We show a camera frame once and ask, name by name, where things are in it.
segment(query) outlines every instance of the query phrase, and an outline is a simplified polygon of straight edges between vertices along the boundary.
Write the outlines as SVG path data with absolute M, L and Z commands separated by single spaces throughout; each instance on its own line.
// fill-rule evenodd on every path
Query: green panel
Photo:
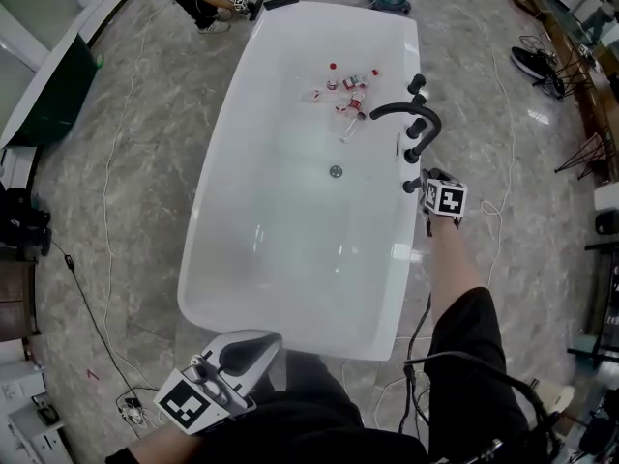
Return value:
M 43 146 L 71 130 L 92 84 L 97 66 L 80 37 L 67 51 L 11 144 Z

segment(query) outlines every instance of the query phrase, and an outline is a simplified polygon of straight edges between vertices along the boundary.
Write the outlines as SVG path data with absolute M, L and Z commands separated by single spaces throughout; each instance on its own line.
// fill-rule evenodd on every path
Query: black cable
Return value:
M 408 342 L 408 353 L 406 356 L 407 361 L 410 361 L 410 359 L 413 356 L 413 344 L 415 343 L 415 339 L 417 338 L 419 331 L 422 329 L 422 326 L 424 325 L 424 322 L 426 321 L 431 304 L 432 304 L 432 294 L 430 292 L 430 294 L 427 296 L 426 311 L 424 311 L 424 314 L 422 315 L 421 319 L 419 320 L 419 323 L 417 324 L 417 328 L 415 329 L 415 332 L 410 337 L 410 341 Z M 399 421 L 398 433 L 400 434 L 404 432 L 404 424 L 406 423 L 406 420 L 408 419 L 408 415 L 410 414 L 411 398 L 413 399 L 413 405 L 415 406 L 415 413 L 416 413 L 415 421 L 417 421 L 417 414 L 420 413 L 419 404 L 417 403 L 417 400 L 415 400 L 415 390 L 414 390 L 415 383 L 413 381 L 415 378 L 415 372 L 414 371 L 411 372 L 410 369 L 406 369 L 405 367 L 404 375 L 406 376 L 406 404 L 404 406 L 404 414 L 402 416 L 402 419 Z M 426 422 L 426 424 L 429 425 L 429 421 L 427 420 L 426 415 L 423 413 L 423 411 L 421 412 L 421 415 L 424 421 Z
M 67 268 L 69 268 L 69 271 L 71 272 L 71 275 L 73 275 L 73 277 L 74 277 L 75 285 L 77 286 L 77 290 L 79 291 L 79 294 L 81 295 L 81 299 L 84 301 L 84 305 L 86 306 L 86 310 L 88 311 L 88 314 L 90 315 L 90 319 L 92 320 L 93 325 L 95 327 L 95 330 L 97 331 L 97 334 L 99 335 L 99 338 L 101 339 L 103 347 L 105 348 L 105 351 L 109 355 L 109 359 L 112 361 L 112 364 L 116 368 L 116 371 L 118 371 L 118 374 L 123 379 L 123 382 L 125 382 L 125 385 L 128 388 L 128 390 L 125 393 L 123 393 L 123 395 L 126 395 L 127 393 L 132 393 L 133 397 L 135 397 L 135 399 L 137 399 L 137 401 L 139 402 L 139 397 L 137 396 L 137 393 L 135 393 L 135 389 L 129 384 L 129 382 L 127 381 L 127 378 L 125 378 L 125 375 L 123 374 L 123 372 L 118 367 L 118 364 L 116 364 L 116 361 L 114 360 L 114 357 L 112 356 L 112 353 L 109 350 L 109 347 L 107 347 L 107 344 L 105 343 L 105 340 L 103 339 L 103 335 L 101 334 L 101 331 L 99 330 L 99 327 L 97 326 L 97 322 L 95 321 L 95 316 L 93 315 L 93 312 L 92 312 L 92 310 L 90 308 L 90 305 L 88 305 L 88 301 L 86 301 L 86 296 L 84 295 L 84 291 L 81 289 L 81 285 L 79 285 L 79 280 L 77 280 L 77 275 L 75 275 L 75 264 L 74 264 L 73 259 L 71 258 L 71 256 L 69 254 L 67 254 L 64 251 L 64 249 L 62 249 L 60 247 L 60 245 L 58 245 L 58 243 L 56 243 L 56 241 L 54 241 L 53 239 L 51 241 L 52 241 L 52 243 L 56 247 L 58 247 L 58 250 L 64 254 L 65 263 L 67 264 Z M 116 399 L 116 407 L 117 408 L 118 408 L 118 399 L 120 397 L 118 397 Z M 125 418 L 123 418 L 123 420 L 125 420 L 125 422 L 132 428 L 133 433 L 135 434 L 135 436 L 137 438 L 140 438 L 139 435 L 137 434 L 137 432 L 135 431 L 135 428 L 133 428 L 133 426 Z
M 125 395 L 127 395 L 128 393 L 134 393 L 134 391 L 152 391 L 152 392 L 158 392 L 157 389 L 151 389 L 150 387 L 133 387 L 132 389 L 121 393 L 120 395 L 118 395 L 118 397 L 116 397 L 116 407 L 118 407 L 118 401 L 123 398 Z
M 429 392 L 429 387 L 419 394 L 419 397 L 417 397 L 417 407 L 419 407 L 419 401 L 422 399 L 424 394 L 428 393 L 428 392 Z M 421 408 L 418 409 L 418 411 L 419 411 L 420 414 L 424 413 L 424 411 L 422 411 Z M 417 418 L 417 417 L 415 417 L 415 429 L 417 430 L 417 440 L 419 440 L 421 442 L 421 436 L 419 434 L 419 418 Z
M 529 387 L 526 383 L 516 378 L 511 377 L 510 375 L 504 373 L 503 371 L 496 369 L 494 366 L 485 362 L 484 360 L 477 358 L 475 356 L 472 356 L 468 353 L 461 352 L 461 351 L 444 351 L 444 352 L 432 354 L 430 356 L 426 356 L 424 358 L 418 358 L 415 360 L 407 360 L 404 362 L 404 365 L 412 367 L 414 364 L 426 363 L 428 361 L 433 361 L 438 358 L 445 358 L 445 357 L 460 358 L 462 360 L 473 363 L 481 371 L 485 371 L 487 374 L 493 376 L 497 380 L 516 389 L 518 392 L 524 395 L 524 398 L 526 398 L 531 403 L 531 405 L 533 406 L 533 409 L 535 409 L 536 419 L 538 420 L 538 422 L 547 421 L 548 414 L 545 411 L 544 403 L 540 400 L 540 398 L 535 393 L 535 391 L 531 389 L 531 387 Z

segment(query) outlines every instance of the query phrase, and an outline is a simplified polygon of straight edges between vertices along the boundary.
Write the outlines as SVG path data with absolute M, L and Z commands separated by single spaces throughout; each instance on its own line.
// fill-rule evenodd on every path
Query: white bathtub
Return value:
M 400 150 L 414 118 L 365 120 L 342 144 L 332 103 L 300 94 L 379 69 L 364 110 L 410 101 L 415 21 L 302 2 L 264 12 L 228 89 L 193 203 L 178 300 L 216 332 L 279 332 L 284 346 L 364 360 L 390 357 L 408 277 L 419 175 Z M 339 165 L 335 179 L 330 167 Z

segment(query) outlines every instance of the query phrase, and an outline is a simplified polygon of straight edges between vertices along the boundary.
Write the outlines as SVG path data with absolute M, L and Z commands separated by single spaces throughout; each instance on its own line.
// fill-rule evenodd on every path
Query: white sneaker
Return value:
M 216 20 L 209 27 L 198 28 L 197 32 L 203 35 L 217 35 L 225 33 L 228 29 L 230 29 L 230 24 Z
M 227 20 L 230 20 L 232 18 L 232 12 L 229 11 L 228 9 L 222 9 L 221 11 L 218 12 L 216 19 L 219 22 L 226 22 Z

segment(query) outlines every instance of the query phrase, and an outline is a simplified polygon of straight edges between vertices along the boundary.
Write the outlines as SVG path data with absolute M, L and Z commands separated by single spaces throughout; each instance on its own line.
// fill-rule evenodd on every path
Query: marble floor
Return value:
M 419 26 L 428 100 L 444 124 L 423 164 L 445 168 L 470 187 L 460 230 L 483 274 L 497 252 L 499 221 L 482 214 L 480 202 L 500 205 L 511 161 L 510 114 L 486 36 L 492 43 L 513 111 L 516 151 L 490 289 L 509 371 L 569 382 L 574 361 L 565 349 L 579 328 L 593 269 L 592 256 L 582 251 L 591 238 L 593 181 L 577 181 L 577 169 L 553 173 L 584 138 L 574 100 L 549 98 L 511 63 L 510 47 L 518 44 L 518 36 L 540 35 L 542 28 L 510 0 L 410 3 L 410 18 Z M 38 170 L 35 189 L 53 213 L 55 238 L 74 257 L 76 275 L 102 326 L 108 290 L 105 164 L 146 33 L 110 165 L 107 201 L 114 261 L 107 326 L 114 349 L 154 386 L 172 367 L 186 365 L 212 336 L 180 314 L 176 287 L 204 155 L 251 29 L 251 23 L 240 20 L 224 35 L 203 36 L 170 0 L 128 0 L 93 46 L 95 54 L 104 56 L 104 66 L 76 125 L 65 140 L 44 152 Z M 417 262 L 398 329 L 404 338 L 396 341 L 392 357 L 381 363 L 325 360 L 345 379 L 368 426 L 394 430 L 402 411 L 404 385 L 384 389 L 402 376 L 406 336 L 427 300 L 429 243 L 421 218 L 418 223 Z M 125 388 L 57 249 L 38 267 L 36 294 L 43 334 L 34 347 L 47 366 L 49 392 L 67 423 L 76 461 L 101 462 L 134 439 L 114 407 Z M 427 351 L 431 330 L 427 323 L 416 346 L 419 354 Z M 147 386 L 134 369 L 122 361 L 119 365 L 132 384 Z M 88 378 L 87 369 L 99 379 Z M 280 385 L 280 363 L 273 378 Z M 414 426 L 410 422 L 409 432 Z

